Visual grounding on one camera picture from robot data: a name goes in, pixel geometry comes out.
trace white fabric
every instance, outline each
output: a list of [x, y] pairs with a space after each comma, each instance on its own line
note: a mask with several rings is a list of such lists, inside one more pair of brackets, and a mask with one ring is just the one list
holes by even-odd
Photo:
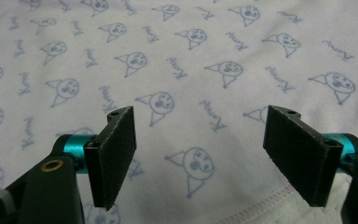
[[78, 176], [88, 223], [263, 222], [294, 194], [267, 105], [358, 135], [358, 1], [0, 0], [0, 189], [127, 105], [138, 149], [107, 213]]

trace teal metal part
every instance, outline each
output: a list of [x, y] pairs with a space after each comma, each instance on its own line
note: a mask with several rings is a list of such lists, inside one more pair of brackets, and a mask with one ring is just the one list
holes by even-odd
[[78, 174], [88, 173], [83, 146], [93, 136], [93, 134], [74, 134], [68, 138], [63, 148], [64, 153], [72, 154], [81, 163], [80, 168], [76, 171]]

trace mounting hole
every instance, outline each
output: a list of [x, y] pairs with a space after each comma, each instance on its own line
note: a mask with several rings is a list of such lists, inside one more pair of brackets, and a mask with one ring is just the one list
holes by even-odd
[[330, 147], [334, 147], [337, 145], [337, 141], [332, 140], [332, 139], [326, 139], [326, 140], [324, 140], [324, 143]]
[[60, 169], [63, 166], [63, 161], [54, 160], [43, 163], [41, 169], [43, 172], [51, 172]]

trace screw hole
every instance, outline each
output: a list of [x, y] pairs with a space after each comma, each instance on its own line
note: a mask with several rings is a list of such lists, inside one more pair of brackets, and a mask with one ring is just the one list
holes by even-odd
[[51, 172], [60, 169], [62, 165], [63, 161], [61, 160], [47, 161], [43, 163], [41, 169], [43, 172]]

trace patterned tablecloth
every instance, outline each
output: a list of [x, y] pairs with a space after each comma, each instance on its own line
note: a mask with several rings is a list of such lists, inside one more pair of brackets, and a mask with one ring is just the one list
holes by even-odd
[[0, 189], [127, 105], [116, 206], [77, 176], [88, 223], [339, 223], [350, 179], [311, 209], [262, 143], [268, 105], [358, 136], [358, 1], [0, 0]]

